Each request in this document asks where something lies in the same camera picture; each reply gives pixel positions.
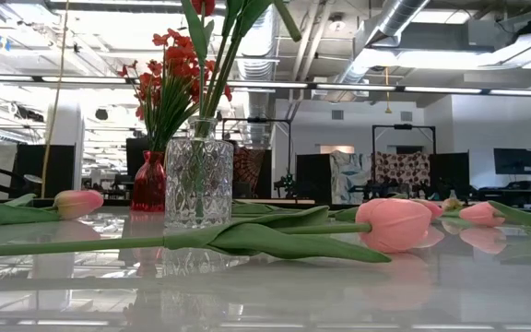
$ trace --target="tulip bud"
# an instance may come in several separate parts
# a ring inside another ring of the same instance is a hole
[[[102,205],[103,197],[94,190],[67,190],[54,198],[54,206],[63,220],[85,216]]]

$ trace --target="ceiling light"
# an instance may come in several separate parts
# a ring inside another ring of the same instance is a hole
[[[44,82],[58,82],[59,77],[43,77],[42,80]],[[61,81],[64,83],[126,83],[124,78],[118,77],[63,77]]]
[[[317,84],[317,89],[356,91],[395,91],[395,87],[366,84]]]
[[[298,82],[257,82],[257,81],[231,81],[232,88],[280,88],[280,89],[306,89],[309,85]]]
[[[0,81],[31,81],[32,77],[15,76],[15,75],[0,75]]]
[[[531,97],[531,90],[520,89],[492,89],[489,95],[493,96],[516,96],[516,97]]]
[[[454,93],[454,94],[479,94],[481,89],[466,88],[432,88],[432,87],[406,87],[406,92],[429,92],[429,93]]]

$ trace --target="cable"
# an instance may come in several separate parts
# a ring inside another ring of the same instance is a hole
[[[66,46],[66,23],[69,18],[69,0],[65,3],[65,22],[63,24],[63,42],[61,43],[61,69],[59,73],[59,80],[56,83],[56,95],[54,96],[53,114],[49,121],[51,122],[51,131],[46,137],[46,148],[44,150],[44,160],[42,161],[42,185],[41,198],[46,194],[46,172],[48,171],[48,160],[51,154],[51,141],[54,133],[54,120],[56,118],[56,109],[59,106],[59,95],[61,93],[61,82],[63,81],[63,73],[65,72],[65,46]]]

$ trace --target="window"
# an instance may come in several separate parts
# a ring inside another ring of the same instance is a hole
[[[353,146],[324,146],[324,145],[320,145],[319,146],[321,148],[321,154],[329,154],[333,151],[341,151],[341,152],[344,152],[344,153],[350,153],[350,154],[353,154],[355,153],[355,149]]]

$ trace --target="green stem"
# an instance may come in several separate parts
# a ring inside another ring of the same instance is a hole
[[[287,227],[276,229],[276,231],[281,231],[285,234],[343,234],[353,232],[371,232],[372,225],[368,223],[335,224],[321,226]]]
[[[335,233],[353,233],[353,232],[370,232],[370,224],[336,224],[321,226],[304,226],[288,227],[277,229],[286,234],[335,234]],[[151,248],[167,247],[168,243],[176,247],[184,248],[184,244],[190,238],[194,237],[195,232],[207,231],[207,229],[187,231],[181,234],[168,235],[166,237],[155,238],[123,238],[98,241],[79,241],[65,243],[30,243],[30,244],[3,244],[0,245],[0,256],[11,255],[42,255],[42,254],[60,254],[73,252],[90,252],[108,249],[132,249],[132,248]]]

